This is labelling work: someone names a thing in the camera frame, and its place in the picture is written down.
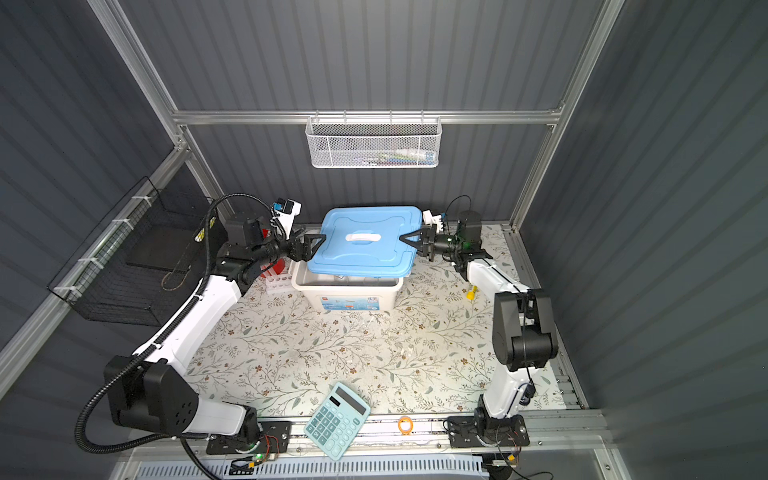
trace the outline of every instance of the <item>calculator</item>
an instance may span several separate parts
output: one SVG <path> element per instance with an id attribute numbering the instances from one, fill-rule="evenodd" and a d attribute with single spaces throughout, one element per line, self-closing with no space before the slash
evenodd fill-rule
<path id="1" fill-rule="evenodd" d="M 304 432 L 320 450 L 336 461 L 352 444 L 370 413 L 371 407 L 340 382 L 312 415 Z"/>

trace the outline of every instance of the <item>lid handle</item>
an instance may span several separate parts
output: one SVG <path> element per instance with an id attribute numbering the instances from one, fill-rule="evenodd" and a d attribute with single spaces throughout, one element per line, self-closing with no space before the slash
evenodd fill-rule
<path id="1" fill-rule="evenodd" d="M 346 236 L 348 242 L 378 242 L 382 236 L 378 233 L 350 233 Z"/>

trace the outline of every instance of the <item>black mounting plate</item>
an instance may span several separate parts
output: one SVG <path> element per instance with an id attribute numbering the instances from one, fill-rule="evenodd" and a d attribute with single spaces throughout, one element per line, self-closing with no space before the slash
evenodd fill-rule
<path id="1" fill-rule="evenodd" d="M 500 447 L 525 447 L 531 444 L 528 437 L 528 429 L 525 428 L 525 420 L 522 416 L 515 415 L 510 419 L 498 420 L 500 422 L 498 430 L 498 441 L 496 440 L 496 428 L 489 429 L 487 435 L 481 442 L 477 435 L 477 428 L 474 423 L 475 417 L 471 415 L 457 415 L 448 417 L 446 424 L 449 427 L 449 440 L 452 449 L 470 449 L 477 447 L 498 446 Z"/>
<path id="2" fill-rule="evenodd" d="M 288 441 L 290 440 L 291 422 L 259 422 L 262 435 L 271 435 L 277 439 L 280 448 L 276 449 L 275 441 L 270 439 L 270 453 L 285 453 L 288 451 Z M 218 435 L 215 439 L 208 441 L 205 452 L 208 455 L 252 455 L 254 453 L 266 453 L 266 442 L 262 440 L 256 450 L 249 454 L 240 454 L 237 450 L 246 451 L 249 445 L 237 440 L 229 439 Z"/>

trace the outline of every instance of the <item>white wire basket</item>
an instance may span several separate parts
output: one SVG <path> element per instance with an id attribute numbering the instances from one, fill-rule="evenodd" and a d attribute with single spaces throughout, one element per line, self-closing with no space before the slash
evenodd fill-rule
<path id="1" fill-rule="evenodd" d="M 306 122 L 306 140 L 317 168 L 434 168 L 441 136 L 439 117 L 346 121 L 315 116 Z"/>

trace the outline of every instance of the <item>black mesh basket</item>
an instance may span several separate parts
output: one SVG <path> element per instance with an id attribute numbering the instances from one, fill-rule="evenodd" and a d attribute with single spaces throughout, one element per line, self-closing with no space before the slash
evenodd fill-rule
<path id="1" fill-rule="evenodd" d="M 195 237 L 208 206 L 202 194 L 154 190 L 92 257 L 78 261 L 85 266 L 71 286 L 50 290 L 88 320 L 165 324 L 205 271 L 204 243 Z M 226 239 L 217 220 L 210 228 L 213 256 Z"/>

